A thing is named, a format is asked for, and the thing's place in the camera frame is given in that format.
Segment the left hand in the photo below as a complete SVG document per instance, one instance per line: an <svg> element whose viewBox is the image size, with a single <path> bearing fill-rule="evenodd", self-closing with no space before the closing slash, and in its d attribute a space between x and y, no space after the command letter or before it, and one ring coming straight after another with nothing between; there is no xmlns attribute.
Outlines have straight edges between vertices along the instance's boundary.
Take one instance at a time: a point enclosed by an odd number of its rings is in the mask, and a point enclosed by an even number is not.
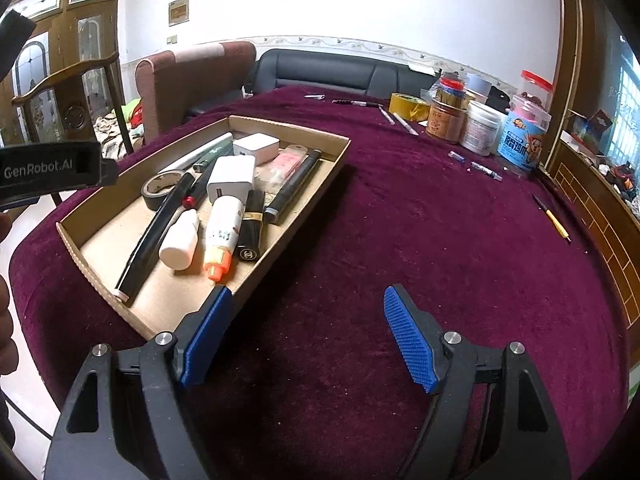
<svg viewBox="0 0 640 480"><path fill-rule="evenodd" d="M6 280L0 278L0 373L9 375L17 369L18 351L13 339L13 318L9 311L10 291Z"/></svg>

